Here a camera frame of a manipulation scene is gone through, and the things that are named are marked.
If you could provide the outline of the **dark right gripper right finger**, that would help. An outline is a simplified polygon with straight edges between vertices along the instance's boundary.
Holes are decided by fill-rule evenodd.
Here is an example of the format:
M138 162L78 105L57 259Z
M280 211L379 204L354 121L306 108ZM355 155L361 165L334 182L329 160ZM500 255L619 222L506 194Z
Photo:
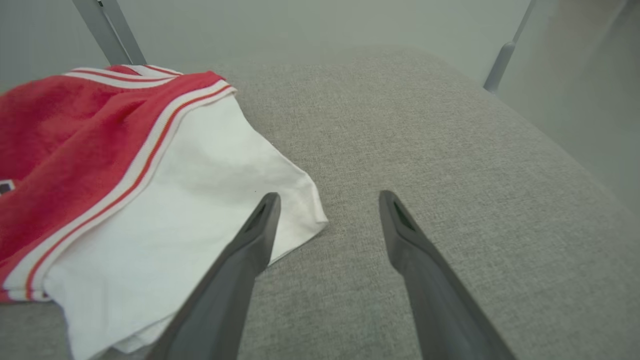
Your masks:
M425 360L512 360L514 354L392 191L379 194L391 266L402 276Z

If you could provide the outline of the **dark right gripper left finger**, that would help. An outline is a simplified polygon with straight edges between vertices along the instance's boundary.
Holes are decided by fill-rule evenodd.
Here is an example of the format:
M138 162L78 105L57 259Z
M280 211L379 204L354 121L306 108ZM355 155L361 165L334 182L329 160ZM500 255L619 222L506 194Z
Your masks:
M235 360L256 278L267 268L281 197L266 193L178 310L148 360Z

